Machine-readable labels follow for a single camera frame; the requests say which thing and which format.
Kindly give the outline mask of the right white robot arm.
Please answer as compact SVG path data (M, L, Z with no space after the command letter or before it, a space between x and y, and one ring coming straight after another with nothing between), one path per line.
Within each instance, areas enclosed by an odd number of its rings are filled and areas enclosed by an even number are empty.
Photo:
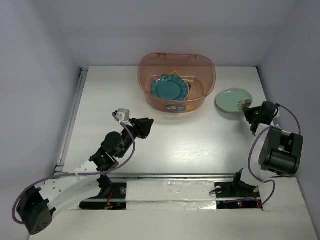
M298 133L288 132L278 126L272 126L275 118L285 110L297 123ZM284 105L264 101L261 106L243 107L245 119L250 124L250 130L255 141L249 151L247 170L258 183L268 183L270 176L259 176L252 169L252 156L259 138L266 133L261 148L258 164L262 172L270 172L276 176L293 176L297 173L302 156L304 137L302 136L301 124L294 113Z

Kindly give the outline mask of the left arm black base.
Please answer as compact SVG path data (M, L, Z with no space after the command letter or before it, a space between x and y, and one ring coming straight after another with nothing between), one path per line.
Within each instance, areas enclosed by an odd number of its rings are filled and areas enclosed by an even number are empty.
M81 210L126 210L127 209L127 181L116 180L111 187L110 192L102 197L97 195L81 201L79 208Z

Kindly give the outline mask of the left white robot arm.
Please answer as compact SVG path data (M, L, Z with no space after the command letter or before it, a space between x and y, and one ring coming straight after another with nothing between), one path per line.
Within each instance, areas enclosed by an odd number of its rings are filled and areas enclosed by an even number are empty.
M12 207L12 219L25 226L33 236L45 230L62 211L97 195L101 198L111 192L112 181L108 174L128 163L117 160L127 151L136 150L136 139L146 139L153 119L130 118L122 121L115 111L112 116L123 130L108 133L97 152L74 171L43 178L26 187Z

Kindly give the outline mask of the fan-shaped woven plate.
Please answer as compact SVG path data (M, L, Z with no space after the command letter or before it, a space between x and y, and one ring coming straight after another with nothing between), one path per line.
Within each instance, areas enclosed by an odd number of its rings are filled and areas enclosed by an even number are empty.
M184 100L188 100L189 99L189 94L190 94L190 91L191 91L191 88L192 88L192 83L194 82L193 79L187 79L187 78L182 78L180 76L180 74L175 70L171 73L171 75L174 75L176 77L180 77L182 80L184 80L184 82L187 84L187 87L188 87L188 93L186 95L186 97L184 98Z

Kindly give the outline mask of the light green floral plate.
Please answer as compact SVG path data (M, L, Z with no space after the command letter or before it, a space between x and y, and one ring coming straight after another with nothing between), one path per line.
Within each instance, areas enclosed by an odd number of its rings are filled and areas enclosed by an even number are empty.
M227 113L239 113L252 103L252 95L247 90L236 87L222 90L215 97L217 107Z

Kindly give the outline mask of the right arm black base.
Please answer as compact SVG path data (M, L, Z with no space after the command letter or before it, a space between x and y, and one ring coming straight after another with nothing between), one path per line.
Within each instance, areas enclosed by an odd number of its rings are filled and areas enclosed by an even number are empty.
M245 198L250 196L257 188L241 180L243 169L236 172L232 181L215 182L214 189L209 192L217 198Z

